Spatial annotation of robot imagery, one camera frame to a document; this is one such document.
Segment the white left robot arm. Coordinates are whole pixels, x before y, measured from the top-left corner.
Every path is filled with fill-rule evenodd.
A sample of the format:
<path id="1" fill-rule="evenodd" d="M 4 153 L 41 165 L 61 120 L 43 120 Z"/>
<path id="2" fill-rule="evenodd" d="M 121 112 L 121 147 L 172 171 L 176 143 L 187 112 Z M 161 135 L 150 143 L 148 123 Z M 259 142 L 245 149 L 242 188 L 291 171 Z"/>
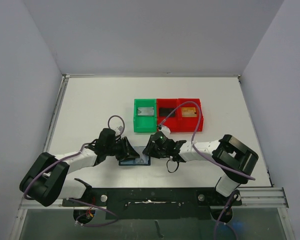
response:
<path id="1" fill-rule="evenodd" d="M 115 157 L 119 162 L 137 159 L 138 152 L 131 146 L 127 137 L 116 135 L 116 131 L 104 128 L 99 137 L 84 143 L 77 152 L 53 155 L 41 153 L 20 182 L 19 189 L 27 200 L 35 200 L 44 207 L 57 199 L 73 198 L 78 204 L 90 203 L 90 185 L 75 178 L 68 180 L 67 175 L 83 168 L 95 167 Z"/>

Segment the black credit card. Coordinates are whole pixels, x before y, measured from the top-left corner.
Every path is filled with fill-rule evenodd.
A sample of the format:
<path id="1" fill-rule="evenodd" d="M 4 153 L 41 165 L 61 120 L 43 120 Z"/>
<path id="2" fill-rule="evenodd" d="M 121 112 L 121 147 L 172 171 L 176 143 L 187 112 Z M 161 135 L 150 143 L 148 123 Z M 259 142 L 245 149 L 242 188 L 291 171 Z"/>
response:
<path id="1" fill-rule="evenodd" d="M 165 118 L 165 117 L 167 117 L 173 110 L 174 110 L 174 108 L 160 107 L 160 108 L 158 109 L 158 116 L 161 117 L 161 118 Z"/>

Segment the aluminium table edge rail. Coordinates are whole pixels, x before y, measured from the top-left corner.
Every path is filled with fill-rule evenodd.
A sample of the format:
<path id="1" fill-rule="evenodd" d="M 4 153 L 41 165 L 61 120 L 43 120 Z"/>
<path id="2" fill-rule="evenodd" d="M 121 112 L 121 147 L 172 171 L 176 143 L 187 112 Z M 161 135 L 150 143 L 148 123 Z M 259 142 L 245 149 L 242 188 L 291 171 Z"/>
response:
<path id="1" fill-rule="evenodd" d="M 62 104 L 64 101 L 64 96 L 67 90 L 67 86 L 69 83 L 69 79 L 74 79 L 74 78 L 85 78 L 85 77 L 91 77 L 93 76 L 93 74 L 63 74 L 62 75 L 62 80 L 61 80 L 61 84 L 59 87 L 59 91 L 58 91 L 58 95 L 57 95 L 57 99 L 55 102 L 55 106 L 53 109 L 53 113 L 51 115 L 51 119 L 49 122 L 49 127 L 48 127 L 48 131 L 47 133 L 44 135 L 45 136 L 45 140 L 44 140 L 44 144 L 39 148 L 39 150 L 45 150 L 48 151 L 51 147 L 51 143 L 52 143 L 52 139 L 54 136 L 54 132 L 57 126 L 57 122 L 58 122 L 58 118 L 59 118 L 59 114 L 60 114 L 60 110 L 62 108 Z M 86 146 L 87 143 L 83 143 L 83 145 L 80 145 L 80 149 L 75 149 L 76 151 L 72 152 L 72 153 L 67 153 L 66 156 L 72 156 L 72 155 L 79 155 L 81 153 L 81 148 L 83 148 L 84 146 Z M 18 186 L 19 189 L 19 183 L 21 182 L 21 180 L 24 178 L 24 174 L 25 174 L 25 169 L 28 169 L 26 167 L 29 167 L 29 164 L 25 164 L 25 163 L 21 163 L 21 161 L 17 162 L 19 165 L 17 165 L 17 167 L 19 167 L 19 171 L 20 173 L 18 173 L 16 181 L 14 183 L 15 186 Z M 22 205 L 24 203 L 24 197 L 21 195 L 18 195 L 17 197 L 15 197 L 16 201 L 18 202 L 18 210 L 17 213 L 13 216 L 13 225 L 11 228 L 11 231 L 7 237 L 7 240 L 19 240 L 20 236 L 21 236 L 21 231 L 23 228 L 23 224 L 24 224 L 24 219 L 23 217 L 25 217 L 27 215 L 26 210 L 22 210 Z"/>

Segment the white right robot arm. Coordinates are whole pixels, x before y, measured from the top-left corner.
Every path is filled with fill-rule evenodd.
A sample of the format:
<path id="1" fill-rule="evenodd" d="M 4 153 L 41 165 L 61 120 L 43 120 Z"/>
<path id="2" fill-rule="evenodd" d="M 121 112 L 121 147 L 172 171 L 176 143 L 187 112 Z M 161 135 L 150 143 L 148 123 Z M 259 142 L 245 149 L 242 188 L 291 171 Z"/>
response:
<path id="1" fill-rule="evenodd" d="M 220 205 L 229 201 L 240 185 L 255 180 L 251 174 L 259 159 L 255 151 L 230 134 L 225 134 L 220 140 L 195 142 L 174 141 L 157 132 L 150 136 L 142 153 L 151 158 L 167 158 L 178 164 L 206 160 L 220 167 L 224 175 L 212 192 L 213 200 Z"/>

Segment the blue leather card holder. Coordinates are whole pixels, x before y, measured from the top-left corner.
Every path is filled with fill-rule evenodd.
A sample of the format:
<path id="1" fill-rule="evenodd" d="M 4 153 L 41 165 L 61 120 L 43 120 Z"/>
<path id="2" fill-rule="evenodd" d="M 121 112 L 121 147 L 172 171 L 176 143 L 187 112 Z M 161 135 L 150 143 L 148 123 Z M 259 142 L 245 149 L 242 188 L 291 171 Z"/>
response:
<path id="1" fill-rule="evenodd" d="M 119 166 L 150 166 L 151 157 L 144 155 L 145 146 L 133 146 L 133 149 L 139 154 L 139 158 L 130 158 L 118 163 Z"/>

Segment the middle red plastic bin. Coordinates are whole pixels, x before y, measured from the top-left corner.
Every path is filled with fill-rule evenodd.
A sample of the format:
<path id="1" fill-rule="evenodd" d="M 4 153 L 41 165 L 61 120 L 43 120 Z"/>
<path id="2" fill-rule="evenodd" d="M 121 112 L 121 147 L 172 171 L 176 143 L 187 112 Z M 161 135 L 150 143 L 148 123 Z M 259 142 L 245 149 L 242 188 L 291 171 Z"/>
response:
<path id="1" fill-rule="evenodd" d="M 177 98 L 157 98 L 156 110 L 157 110 L 157 124 L 160 124 L 166 117 L 159 117 L 159 108 L 176 108 L 178 106 Z M 171 132 L 176 132 L 178 128 L 178 111 L 176 110 L 165 122 Z"/>

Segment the green plastic bin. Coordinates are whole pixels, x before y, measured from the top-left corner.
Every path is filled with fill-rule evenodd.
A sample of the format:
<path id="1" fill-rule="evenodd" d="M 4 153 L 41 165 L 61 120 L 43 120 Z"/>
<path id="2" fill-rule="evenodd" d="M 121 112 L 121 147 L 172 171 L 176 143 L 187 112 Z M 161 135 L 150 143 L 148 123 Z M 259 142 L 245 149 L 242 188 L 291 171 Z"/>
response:
<path id="1" fill-rule="evenodd" d="M 154 116 L 137 116 L 139 107 L 154 107 Z M 155 133 L 157 131 L 157 100 L 155 98 L 134 100 L 133 130 L 135 133 Z"/>

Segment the gold credit card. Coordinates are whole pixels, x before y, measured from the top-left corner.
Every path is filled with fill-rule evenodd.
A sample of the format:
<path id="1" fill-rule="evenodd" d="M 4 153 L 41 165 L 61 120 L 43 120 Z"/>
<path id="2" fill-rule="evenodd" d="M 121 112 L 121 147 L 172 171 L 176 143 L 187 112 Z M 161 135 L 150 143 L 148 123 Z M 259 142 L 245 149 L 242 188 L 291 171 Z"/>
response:
<path id="1" fill-rule="evenodd" d="M 181 115 L 183 118 L 197 117 L 197 109 L 195 107 L 181 107 Z"/>

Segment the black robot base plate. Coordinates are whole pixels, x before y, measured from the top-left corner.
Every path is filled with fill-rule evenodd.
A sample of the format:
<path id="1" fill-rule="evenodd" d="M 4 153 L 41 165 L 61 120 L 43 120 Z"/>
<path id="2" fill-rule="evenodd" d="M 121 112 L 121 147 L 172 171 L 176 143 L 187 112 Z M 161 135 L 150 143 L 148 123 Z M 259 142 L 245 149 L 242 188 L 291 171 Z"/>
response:
<path id="1" fill-rule="evenodd" d="M 88 188 L 81 199 L 64 199 L 63 207 L 73 207 L 73 216 L 87 221 L 83 208 L 105 210 L 106 220 L 208 220 L 211 212 L 242 205 L 240 192 L 224 197 L 213 187 L 179 188 Z"/>

